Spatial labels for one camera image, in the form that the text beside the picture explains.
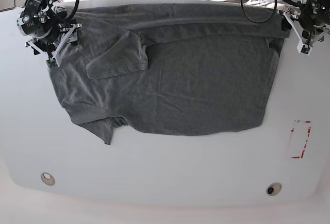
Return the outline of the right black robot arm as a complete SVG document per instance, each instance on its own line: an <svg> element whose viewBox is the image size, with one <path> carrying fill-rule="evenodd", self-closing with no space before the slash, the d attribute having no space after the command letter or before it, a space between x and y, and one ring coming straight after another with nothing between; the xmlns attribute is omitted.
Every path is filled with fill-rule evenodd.
<svg viewBox="0 0 330 224"><path fill-rule="evenodd" d="M79 0L71 13L56 13L53 4L58 0L26 0L24 10L19 14L16 25L20 33L31 38L25 43L35 55L47 56L48 67L59 67L62 60L60 51L66 44L78 44L77 30L82 27L74 19Z"/></svg>

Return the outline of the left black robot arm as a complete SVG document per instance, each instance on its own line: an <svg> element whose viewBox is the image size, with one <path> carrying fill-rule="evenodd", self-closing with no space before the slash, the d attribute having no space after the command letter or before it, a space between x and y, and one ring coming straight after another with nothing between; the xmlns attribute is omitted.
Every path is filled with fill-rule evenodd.
<svg viewBox="0 0 330 224"><path fill-rule="evenodd" d="M292 29L299 39L299 53L310 55L313 45L329 34L329 0L291 1L282 12L282 29Z"/></svg>

